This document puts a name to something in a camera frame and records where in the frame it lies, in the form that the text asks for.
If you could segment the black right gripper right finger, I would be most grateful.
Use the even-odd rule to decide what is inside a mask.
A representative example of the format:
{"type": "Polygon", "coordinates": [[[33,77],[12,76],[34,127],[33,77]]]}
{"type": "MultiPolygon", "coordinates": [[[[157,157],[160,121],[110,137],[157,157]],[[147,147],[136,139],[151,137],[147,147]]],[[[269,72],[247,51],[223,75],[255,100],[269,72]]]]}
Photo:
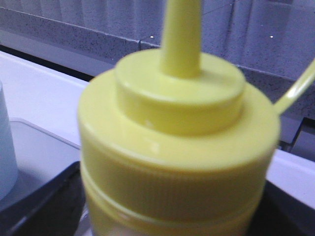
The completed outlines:
{"type": "Polygon", "coordinates": [[[315,210],[267,181],[248,236],[313,236],[315,210]]]}

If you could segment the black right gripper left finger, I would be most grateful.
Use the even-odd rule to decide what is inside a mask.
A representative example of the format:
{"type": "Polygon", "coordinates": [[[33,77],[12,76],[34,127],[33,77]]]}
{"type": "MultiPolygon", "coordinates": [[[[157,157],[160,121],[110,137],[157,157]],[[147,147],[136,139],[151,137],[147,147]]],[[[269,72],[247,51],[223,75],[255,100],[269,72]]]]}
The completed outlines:
{"type": "Polygon", "coordinates": [[[80,163],[0,213],[2,236],[72,236],[85,204],[80,163]]]}

